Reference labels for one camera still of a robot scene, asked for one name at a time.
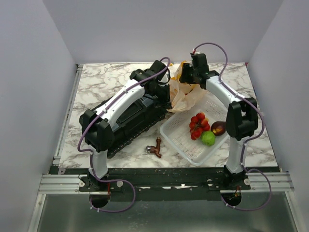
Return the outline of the orange plastic bag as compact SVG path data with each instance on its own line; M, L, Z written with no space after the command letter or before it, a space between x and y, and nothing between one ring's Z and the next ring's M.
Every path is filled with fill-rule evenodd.
M207 93L207 90L202 89L200 85L180 82L182 67L189 63L187 60L181 62L169 81L171 109L168 109L168 112L170 113L190 110Z

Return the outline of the red fake cherry tomatoes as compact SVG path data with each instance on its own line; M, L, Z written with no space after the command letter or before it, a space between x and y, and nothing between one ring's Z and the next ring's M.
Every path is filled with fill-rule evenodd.
M203 112L199 112L191 118L189 128L192 140L197 140L201 137L203 132L211 129L209 120Z

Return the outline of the green fake fruit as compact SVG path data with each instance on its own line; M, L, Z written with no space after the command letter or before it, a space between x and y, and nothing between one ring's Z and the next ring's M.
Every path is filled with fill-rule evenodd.
M215 144L216 136L214 135L212 131L203 132L200 138L201 138L202 143L207 146L212 146Z

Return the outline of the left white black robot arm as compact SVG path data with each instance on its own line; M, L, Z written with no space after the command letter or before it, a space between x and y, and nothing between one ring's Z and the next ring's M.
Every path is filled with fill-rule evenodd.
M162 60L167 60L167 65L160 70L159 72L147 76L147 77L137 77L136 74L132 73L130 75L130 79L124 85L124 87L114 96L112 97L105 105L100 108L100 113L88 124L85 128L77 149L78 151L89 151L91 152L90 155L90 168L89 172L93 175L90 180L90 185L97 191L104 190L107 185L107 179L105 175L108 172L107 168L107 152L108 150L105 149L104 151L97 152L92 148L81 149L81 143L83 139L86 137L86 134L90 130L90 128L95 124L97 120L99 120L102 116L106 116L101 121L103 123L107 123L107 128L111 129L112 126L115 124L116 120L119 116L136 100L141 98L144 94L144 87L141 85L149 80L154 79L155 77L165 73L170 65L170 58L164 57Z

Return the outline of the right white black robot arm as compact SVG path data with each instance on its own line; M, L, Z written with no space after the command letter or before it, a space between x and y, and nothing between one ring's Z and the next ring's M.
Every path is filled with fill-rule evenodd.
M211 71L203 53L191 53L191 62L183 64L180 82L200 85L227 108L225 130L230 136L230 149L221 182L225 188L234 189L246 176L247 140L258 128L256 100L237 93L221 79L220 73Z

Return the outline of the dark red fake plum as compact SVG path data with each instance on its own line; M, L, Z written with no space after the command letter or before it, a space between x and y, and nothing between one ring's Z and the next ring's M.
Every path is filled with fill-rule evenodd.
M211 126L211 132L215 136L221 136L226 132L225 128L226 122L225 121L216 121Z

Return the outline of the black plastic toolbox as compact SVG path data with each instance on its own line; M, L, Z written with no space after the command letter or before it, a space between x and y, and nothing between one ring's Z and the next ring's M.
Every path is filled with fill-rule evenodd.
M134 101L113 126L109 125L106 116L99 118L85 135L84 141L97 152L107 148L107 158L110 159L141 133L163 120L170 108L169 101L159 101L147 94Z

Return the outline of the clear plastic basket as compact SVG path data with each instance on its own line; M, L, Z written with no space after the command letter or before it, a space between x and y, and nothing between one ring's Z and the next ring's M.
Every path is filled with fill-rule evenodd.
M225 121L227 108L211 93L206 93L199 102L190 110L173 114L160 127L160 133L183 158L192 165L200 166L208 160L220 146L229 140L229 135L224 133L216 137L215 144L207 146L200 139L192 140L189 123L191 118L202 112L212 125L216 121Z

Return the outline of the brown metal faucet tap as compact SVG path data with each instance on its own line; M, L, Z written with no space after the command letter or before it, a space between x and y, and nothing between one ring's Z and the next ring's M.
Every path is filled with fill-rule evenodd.
M146 146L146 151L150 154L155 154L159 159L162 158L162 155L160 154L160 148L161 148L161 138L157 137L156 139L156 146Z

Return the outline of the aluminium mounting rail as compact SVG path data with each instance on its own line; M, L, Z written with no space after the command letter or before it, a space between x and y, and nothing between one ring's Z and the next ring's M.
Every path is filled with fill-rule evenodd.
M289 173L265 173L271 185L272 192L289 192L294 191L294 185ZM81 178L84 175L43 175L39 185L39 194L92 194L106 195L107 191L91 190L85 186ZM267 181L258 173L248 174L247 182L250 184L250 189L242 189L242 193L247 192L268 192L269 187Z

